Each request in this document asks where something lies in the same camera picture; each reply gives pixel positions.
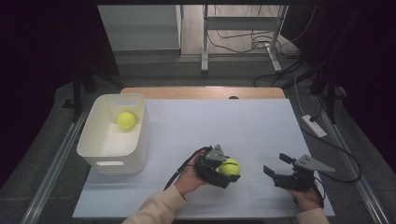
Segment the wooden table edge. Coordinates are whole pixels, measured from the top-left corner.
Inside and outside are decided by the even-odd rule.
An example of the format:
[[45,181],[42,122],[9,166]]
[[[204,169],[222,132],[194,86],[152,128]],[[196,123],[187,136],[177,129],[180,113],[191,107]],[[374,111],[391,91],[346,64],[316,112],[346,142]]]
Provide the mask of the wooden table edge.
[[140,93],[148,99],[286,99],[277,87],[132,87],[120,93]]

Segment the white cable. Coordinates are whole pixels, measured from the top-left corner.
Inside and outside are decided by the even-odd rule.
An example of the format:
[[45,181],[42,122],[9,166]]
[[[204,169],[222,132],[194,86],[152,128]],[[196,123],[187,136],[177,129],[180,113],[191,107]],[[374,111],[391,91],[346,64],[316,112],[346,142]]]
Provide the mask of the white cable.
[[303,34],[305,34],[306,30],[308,29],[309,25],[310,25],[311,22],[312,22],[312,19],[314,18],[314,15],[315,15],[315,11],[316,11],[316,10],[317,10],[317,6],[314,7],[314,11],[312,12],[311,19],[309,20],[308,24],[306,25],[304,31],[303,31],[299,36],[297,36],[297,37],[295,37],[294,39],[292,39],[291,41],[286,42],[286,43],[284,43],[284,44],[281,44],[281,45],[279,45],[279,46],[281,47],[281,46],[287,45],[287,44],[289,44],[289,43],[291,43],[291,42],[297,40],[298,38],[300,38]]
[[294,88],[296,89],[298,106],[300,107],[301,112],[302,112],[303,115],[305,116],[305,112],[303,111],[303,108],[301,107],[301,104],[300,104],[300,97],[299,97],[299,95],[298,95],[297,82],[296,82],[297,77],[299,77],[299,76],[295,76],[295,77],[294,77]]

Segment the power strip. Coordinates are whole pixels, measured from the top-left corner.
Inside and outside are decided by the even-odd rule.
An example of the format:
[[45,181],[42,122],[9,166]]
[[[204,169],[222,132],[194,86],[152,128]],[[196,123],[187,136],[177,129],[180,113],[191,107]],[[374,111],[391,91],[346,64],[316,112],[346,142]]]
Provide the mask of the power strip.
[[305,122],[305,124],[311,129],[312,132],[314,132],[314,134],[317,137],[321,138],[326,136],[327,134],[323,131],[323,129],[320,128],[317,122],[309,120],[310,118],[311,116],[309,115],[302,116],[302,119]]

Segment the yellow tennis ball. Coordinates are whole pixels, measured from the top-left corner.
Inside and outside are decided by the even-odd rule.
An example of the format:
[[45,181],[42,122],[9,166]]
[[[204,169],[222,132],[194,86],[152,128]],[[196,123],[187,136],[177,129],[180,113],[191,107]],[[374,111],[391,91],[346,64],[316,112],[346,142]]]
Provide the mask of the yellow tennis ball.
[[136,118],[134,117],[133,113],[122,112],[117,118],[117,123],[122,129],[132,129],[134,127],[134,124],[136,123]]
[[219,167],[219,172],[221,174],[230,176],[230,175],[240,175],[241,167],[237,160],[228,158],[223,164]]

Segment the metal frame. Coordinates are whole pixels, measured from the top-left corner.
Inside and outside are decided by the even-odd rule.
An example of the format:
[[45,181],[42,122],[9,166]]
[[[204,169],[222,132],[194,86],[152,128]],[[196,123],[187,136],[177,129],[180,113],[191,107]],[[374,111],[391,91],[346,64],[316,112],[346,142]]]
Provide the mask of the metal frame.
[[279,60],[276,57],[276,41],[285,18],[287,6],[280,6],[277,17],[209,17],[208,5],[204,5],[204,41],[202,46],[202,64],[203,73],[209,70],[208,55],[208,30],[256,30],[256,31],[274,31],[271,43],[266,49],[271,59],[274,70],[277,73],[282,72]]
[[[314,96],[314,98],[318,104],[322,104],[316,96]],[[343,136],[338,131],[337,126],[332,123],[332,121],[329,119],[329,117],[326,115],[325,112],[321,112],[320,116],[325,121],[326,127],[328,127],[329,131],[331,132],[332,137],[333,137],[334,141],[336,142],[336,144],[339,147],[343,148],[344,150],[346,150],[347,152],[350,153],[350,149],[349,149],[347,143],[344,141]],[[355,164],[355,162],[350,157],[348,157],[345,153],[343,153],[343,152],[340,152],[340,153],[341,153],[341,157],[343,158],[344,164],[346,165],[346,168],[348,169],[350,175],[353,177],[358,176],[358,166]],[[358,189],[359,193],[361,194],[361,197],[363,198],[364,202],[366,203],[366,206],[367,206],[374,222],[378,223],[378,224],[389,224],[390,222],[382,208],[381,203],[375,196],[373,189],[371,188],[370,184],[367,182],[364,175],[362,175],[361,179],[358,182],[356,182],[356,188]]]
[[82,113],[78,117],[78,119],[73,122],[67,132],[64,140],[62,141],[55,157],[52,160],[52,163],[49,166],[43,180],[41,181],[40,186],[35,192],[35,196],[33,200],[29,204],[25,214],[23,215],[21,224],[23,223],[37,223],[41,212],[43,211],[44,206],[46,205],[47,199],[52,192],[53,186],[61,172],[64,162],[67,159],[70,148],[73,146],[76,137],[78,136],[78,131],[87,119],[91,107],[93,105],[93,97],[88,95],[88,99],[86,100],[86,104],[82,110]]

